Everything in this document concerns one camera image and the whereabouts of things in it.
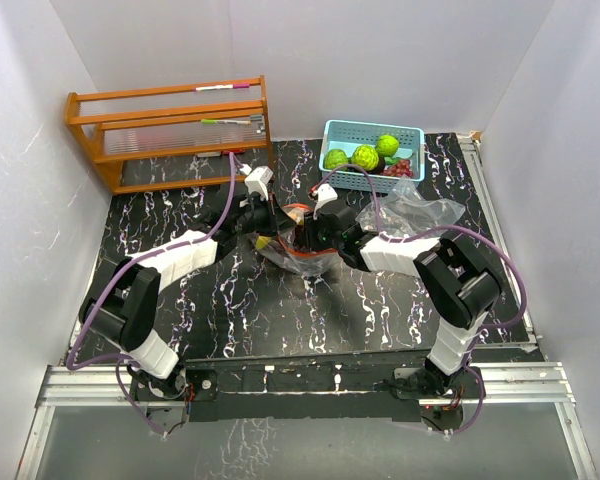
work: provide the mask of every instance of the white wall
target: white wall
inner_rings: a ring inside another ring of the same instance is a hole
[[[600,472],[600,0],[556,2],[483,138],[534,324]]]
[[[110,199],[62,126],[73,90],[94,85],[51,5],[0,0],[0,479],[67,345]]]
[[[102,91],[267,77],[274,138],[330,118],[486,127],[553,0],[52,0]]]

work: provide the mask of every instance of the orange rim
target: orange rim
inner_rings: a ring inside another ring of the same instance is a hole
[[[285,205],[285,207],[300,208],[302,210],[311,210],[311,208],[309,208],[303,203],[290,203],[289,205]],[[284,248],[288,254],[294,255],[296,257],[317,257],[320,255],[326,255],[328,253],[338,253],[337,250],[335,250],[334,248],[329,248],[328,250],[321,250],[319,252],[297,252],[291,247],[289,247],[280,235],[278,235],[278,243],[280,243],[282,248]]]

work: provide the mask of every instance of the marker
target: marker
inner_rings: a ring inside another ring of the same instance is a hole
[[[208,87],[196,87],[193,89],[194,92],[203,92],[205,90],[224,90],[232,88],[249,88],[248,83],[227,83],[225,85],[210,85]]]
[[[250,120],[211,120],[208,118],[203,118],[200,120],[200,123],[205,125],[213,125],[213,124],[224,124],[224,125],[251,125]]]

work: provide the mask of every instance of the pink marker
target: pink marker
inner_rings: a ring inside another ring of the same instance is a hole
[[[203,92],[204,90],[224,90],[232,88],[249,88],[251,85],[248,83],[228,83],[226,85],[211,85],[208,87],[196,87],[193,89],[194,92]]]

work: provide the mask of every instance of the transparent plastic wrap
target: transparent plastic wrap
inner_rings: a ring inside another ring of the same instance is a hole
[[[407,178],[401,179],[385,198],[378,201],[382,230],[396,237],[410,237],[431,227],[454,224],[466,210],[464,205],[446,198],[424,200],[416,185]],[[360,212],[357,220],[363,230],[377,230],[373,202]]]
[[[299,203],[282,207],[282,209],[302,228],[304,213],[311,209]],[[315,277],[322,275],[338,262],[339,256],[335,250],[308,252],[299,249],[295,244],[296,230],[291,230],[278,237],[263,237],[257,234],[249,235],[256,251],[272,261],[280,268],[298,275]]]

